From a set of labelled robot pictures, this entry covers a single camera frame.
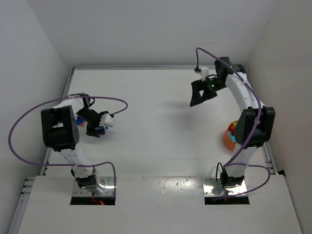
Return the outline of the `teal lego brick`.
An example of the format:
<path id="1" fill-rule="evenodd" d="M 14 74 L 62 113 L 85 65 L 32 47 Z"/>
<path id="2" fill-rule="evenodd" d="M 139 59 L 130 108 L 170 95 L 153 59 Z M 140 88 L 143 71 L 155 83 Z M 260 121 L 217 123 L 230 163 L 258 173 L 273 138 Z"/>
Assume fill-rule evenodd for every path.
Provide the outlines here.
<path id="1" fill-rule="evenodd" d="M 235 139 L 235 136 L 234 136 L 234 134 L 232 133 L 232 131 L 228 131 L 228 135 L 229 135 L 229 139 L 230 139 L 232 142 L 236 143 L 236 139 Z"/>

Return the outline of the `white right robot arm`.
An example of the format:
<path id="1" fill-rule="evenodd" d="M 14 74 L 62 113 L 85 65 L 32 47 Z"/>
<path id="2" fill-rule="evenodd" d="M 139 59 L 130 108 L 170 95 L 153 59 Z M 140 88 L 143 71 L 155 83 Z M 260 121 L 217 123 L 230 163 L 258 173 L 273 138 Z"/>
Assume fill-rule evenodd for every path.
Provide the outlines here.
<path id="1" fill-rule="evenodd" d="M 271 138 L 275 109 L 267 107 L 256 96 L 241 64 L 232 65 L 228 57 L 220 57 L 214 62 L 214 66 L 216 73 L 212 75 L 205 67 L 195 67 L 194 71 L 201 78 L 191 83 L 190 106 L 215 98 L 217 92 L 224 88 L 231 91 L 238 104 L 241 115 L 234 128 L 234 152 L 231 159 L 222 166 L 218 181 L 223 188 L 230 188 L 242 184 L 252 156 Z"/>

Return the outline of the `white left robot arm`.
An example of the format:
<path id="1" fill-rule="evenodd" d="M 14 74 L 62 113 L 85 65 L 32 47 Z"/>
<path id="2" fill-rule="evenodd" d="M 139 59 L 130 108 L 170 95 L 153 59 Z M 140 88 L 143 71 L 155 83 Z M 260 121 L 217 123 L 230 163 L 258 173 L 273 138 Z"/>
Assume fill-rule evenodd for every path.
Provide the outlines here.
<path id="1" fill-rule="evenodd" d="M 62 155 L 71 165 L 71 173 L 79 188 L 99 195 L 104 191 L 95 167 L 82 153 L 79 145 L 79 130 L 76 122 L 81 118 L 87 123 L 86 134 L 92 137 L 104 135 L 107 127 L 113 127 L 114 115 L 108 111 L 96 112 L 88 94 L 67 96 L 60 104 L 41 111 L 44 144 Z"/>

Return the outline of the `purple flower lego block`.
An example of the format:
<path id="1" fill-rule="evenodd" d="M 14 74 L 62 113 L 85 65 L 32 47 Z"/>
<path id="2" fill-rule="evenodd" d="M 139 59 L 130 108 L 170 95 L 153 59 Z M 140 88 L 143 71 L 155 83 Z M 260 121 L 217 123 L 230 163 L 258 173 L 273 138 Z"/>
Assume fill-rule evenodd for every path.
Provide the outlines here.
<path id="1" fill-rule="evenodd" d="M 98 137 L 100 137 L 106 133 L 107 129 L 108 129 L 107 126 L 98 126 L 97 128 L 95 128 L 95 131 Z"/>

